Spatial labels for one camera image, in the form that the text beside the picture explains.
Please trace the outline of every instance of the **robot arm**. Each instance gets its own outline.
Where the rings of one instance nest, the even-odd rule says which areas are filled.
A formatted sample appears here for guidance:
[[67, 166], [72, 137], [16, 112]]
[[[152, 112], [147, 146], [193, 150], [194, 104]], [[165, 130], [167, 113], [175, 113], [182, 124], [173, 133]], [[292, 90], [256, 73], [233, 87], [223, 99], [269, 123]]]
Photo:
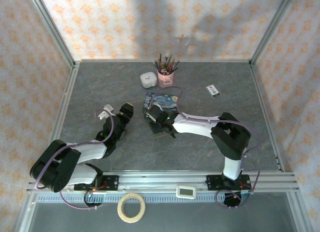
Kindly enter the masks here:
[[213, 122], [217, 120], [237, 121], [231, 114], [201, 117], [177, 112], [167, 113], [162, 111], [158, 105], [153, 105], [145, 114], [150, 118], [149, 125], [155, 134], [167, 132], [175, 138], [176, 133], [192, 133], [213, 139], [225, 156], [223, 170], [225, 184], [232, 183], [241, 174], [242, 155], [248, 146], [250, 132], [239, 125]]
[[[110, 106], [106, 106], [104, 109], [109, 112], [113, 110]], [[67, 148], [59, 153], [50, 163], [48, 169], [41, 177], [40, 182], [53, 192], [61, 191], [66, 185], [94, 184], [95, 187], [99, 186], [102, 182], [102, 171], [91, 164], [78, 164], [92, 159], [108, 157], [116, 149], [116, 143], [123, 132], [126, 131], [126, 125], [129, 123], [133, 114], [134, 108], [128, 103], [121, 107], [117, 115], [110, 113], [114, 122], [112, 135], [104, 143], [94, 144], [105, 139], [112, 128], [111, 119], [106, 116], [106, 113], [100, 114], [99, 118], [106, 118], [106, 120], [103, 125], [103, 130], [97, 134], [96, 138], [86, 144]], [[44, 166], [56, 151], [70, 144], [72, 143], [65, 143], [61, 140], [52, 141], [32, 166], [30, 176], [37, 179]]]

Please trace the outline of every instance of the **small display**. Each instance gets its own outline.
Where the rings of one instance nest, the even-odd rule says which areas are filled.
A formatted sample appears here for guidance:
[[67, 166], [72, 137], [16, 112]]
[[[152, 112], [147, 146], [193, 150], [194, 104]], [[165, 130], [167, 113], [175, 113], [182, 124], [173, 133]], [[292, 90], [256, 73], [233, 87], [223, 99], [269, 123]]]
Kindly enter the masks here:
[[197, 189], [194, 186], [182, 186], [176, 187], [175, 195], [178, 198], [194, 200], [197, 195]]
[[181, 195], [192, 196], [194, 194], [193, 190], [180, 189]]

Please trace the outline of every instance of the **patterned wallpaper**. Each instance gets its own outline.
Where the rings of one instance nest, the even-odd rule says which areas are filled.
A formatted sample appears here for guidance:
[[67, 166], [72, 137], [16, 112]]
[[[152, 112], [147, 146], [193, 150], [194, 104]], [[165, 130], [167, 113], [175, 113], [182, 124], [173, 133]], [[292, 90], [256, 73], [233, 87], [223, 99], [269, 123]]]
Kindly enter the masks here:
[[44, 0], [75, 60], [248, 60], [281, 0]]
[[286, 168], [320, 231], [320, 0], [294, 0], [258, 61]]
[[31, 0], [0, 0], [0, 35], [0, 231], [11, 232], [69, 67]]

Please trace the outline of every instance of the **pencil holder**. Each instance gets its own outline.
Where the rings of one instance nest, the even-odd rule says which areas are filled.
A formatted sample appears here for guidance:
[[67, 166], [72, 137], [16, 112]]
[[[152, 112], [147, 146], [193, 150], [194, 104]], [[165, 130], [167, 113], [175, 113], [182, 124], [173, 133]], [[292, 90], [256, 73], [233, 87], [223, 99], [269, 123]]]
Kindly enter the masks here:
[[158, 72], [158, 84], [160, 87], [164, 88], [167, 86], [172, 86], [174, 84], [174, 72], [170, 75], [164, 76]]

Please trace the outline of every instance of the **mounting plate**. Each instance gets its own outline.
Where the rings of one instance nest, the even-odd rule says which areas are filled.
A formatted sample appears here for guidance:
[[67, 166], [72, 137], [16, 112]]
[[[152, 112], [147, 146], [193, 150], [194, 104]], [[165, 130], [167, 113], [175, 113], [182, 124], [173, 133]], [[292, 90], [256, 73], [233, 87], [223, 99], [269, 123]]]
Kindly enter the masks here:
[[238, 179], [234, 181], [234, 186], [232, 187], [227, 187], [224, 184], [222, 175], [207, 175], [205, 182], [208, 186], [208, 191], [219, 191], [219, 190], [241, 191], [241, 190], [248, 190], [251, 188], [249, 175], [240, 175]]
[[[119, 176], [102, 176], [102, 180], [99, 186], [106, 185], [104, 188], [99, 189], [99, 191], [117, 191], [119, 185]], [[92, 187], [87, 184], [76, 184], [74, 185], [75, 191], [89, 191]]]

